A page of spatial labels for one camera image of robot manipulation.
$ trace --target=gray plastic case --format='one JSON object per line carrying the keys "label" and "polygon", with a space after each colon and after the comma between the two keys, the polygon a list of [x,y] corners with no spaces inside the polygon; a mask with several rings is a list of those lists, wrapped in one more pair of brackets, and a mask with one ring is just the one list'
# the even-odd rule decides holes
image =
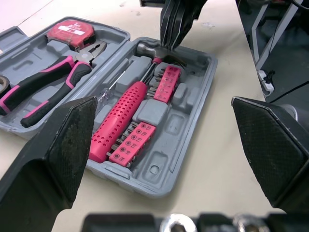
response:
{"label": "gray plastic case", "polygon": [[[77,52],[71,51],[69,46],[59,41],[50,41],[47,43],[45,34],[55,24],[64,21],[76,19],[91,24],[95,29],[96,38],[108,43],[106,50],[93,61],[93,70],[90,74],[84,76],[76,87],[64,97],[57,106],[70,101],[70,98],[78,93],[80,97],[86,96],[80,93],[80,87],[86,83],[91,85],[98,77],[104,78],[111,72],[115,66],[113,59],[117,58],[119,49],[130,39],[129,33],[96,22],[90,22],[75,17],[66,17],[53,25],[38,32],[34,36],[28,38],[18,27],[10,28],[0,33],[0,74],[6,76],[10,80],[13,88],[20,81],[31,76],[40,70],[47,68],[55,62],[60,56],[76,55]],[[23,138],[32,138],[43,126],[48,119],[51,110],[44,118],[32,127],[24,128],[20,124],[20,120],[35,107],[54,95],[63,85],[65,78],[55,81],[45,86],[31,98],[24,101],[16,109],[7,116],[0,116],[0,128],[5,131],[13,132]]]}
{"label": "gray plastic case", "polygon": [[[129,34],[120,29],[73,17],[62,20],[67,19],[92,24],[97,38],[108,42],[108,46],[94,61],[93,71],[83,77],[77,88],[59,104],[85,96],[99,96],[105,87],[109,87],[112,80],[122,75],[112,90],[112,96],[96,116],[94,133],[122,93],[140,80],[151,65],[150,58],[136,56],[137,44],[141,41],[153,43],[157,41],[141,37],[130,42]],[[75,53],[60,42],[46,45],[44,34],[52,26],[31,38],[25,37],[19,28],[12,28],[0,34],[0,49],[4,50],[4,54],[0,56],[0,73],[8,77],[13,85],[47,67],[59,56]],[[187,66],[182,69],[172,99],[165,104],[145,98],[133,116],[133,121],[150,123],[156,126],[156,131],[130,169],[109,161],[96,163],[88,160],[86,166],[99,177],[111,179],[123,188],[151,198],[164,197],[173,189],[217,67],[217,59],[212,55],[181,46],[175,53],[186,62]],[[155,76],[167,65],[159,64],[154,72]],[[0,127],[24,138],[31,138],[52,111],[37,125],[27,129],[20,125],[20,119],[33,107],[48,99],[63,81],[52,83],[26,100],[12,114],[1,117]]]}

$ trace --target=table surface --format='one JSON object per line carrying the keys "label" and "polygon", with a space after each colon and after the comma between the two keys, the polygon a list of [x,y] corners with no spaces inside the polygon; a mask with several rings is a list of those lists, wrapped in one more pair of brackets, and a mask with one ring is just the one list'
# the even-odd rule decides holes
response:
{"label": "table surface", "polygon": [[[160,8],[138,0],[10,0],[2,3],[0,31],[19,26],[31,36],[55,21],[76,16],[159,39]],[[235,0],[208,0],[182,46],[215,54],[218,67],[174,191],[147,199],[86,170],[71,210],[62,211],[53,232],[79,231],[84,217],[99,212],[200,212],[265,215],[272,209],[245,158],[231,98],[263,100]],[[26,140],[0,131],[0,178]]]}

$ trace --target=tool kit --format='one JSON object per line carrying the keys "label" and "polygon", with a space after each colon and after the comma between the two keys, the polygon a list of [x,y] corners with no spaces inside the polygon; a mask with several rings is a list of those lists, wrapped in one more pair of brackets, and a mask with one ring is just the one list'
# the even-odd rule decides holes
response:
{"label": "tool kit", "polygon": [[96,96],[86,167],[151,198],[170,193],[214,77],[214,56],[170,51],[147,37],[130,41],[128,32],[75,17],[32,37],[10,28],[0,33],[0,50],[2,130],[30,139],[58,106]]}

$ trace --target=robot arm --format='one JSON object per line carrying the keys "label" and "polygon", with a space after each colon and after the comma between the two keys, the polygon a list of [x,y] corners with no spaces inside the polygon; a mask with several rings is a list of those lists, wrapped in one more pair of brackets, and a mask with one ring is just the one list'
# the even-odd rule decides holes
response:
{"label": "robot arm", "polygon": [[162,7],[161,46],[175,49],[187,35],[207,0],[140,0],[141,6]]}

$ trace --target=pliers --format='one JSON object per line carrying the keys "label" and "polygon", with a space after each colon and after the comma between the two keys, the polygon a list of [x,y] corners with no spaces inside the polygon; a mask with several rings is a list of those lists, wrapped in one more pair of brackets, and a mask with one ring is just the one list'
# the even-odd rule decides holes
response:
{"label": "pliers", "polygon": [[76,86],[83,76],[91,72],[91,61],[105,50],[106,45],[100,41],[80,50],[75,56],[62,56],[47,69],[22,80],[0,99],[0,115],[7,115],[42,87],[69,74],[63,86],[51,98],[21,120],[21,125],[25,128],[36,124]]}

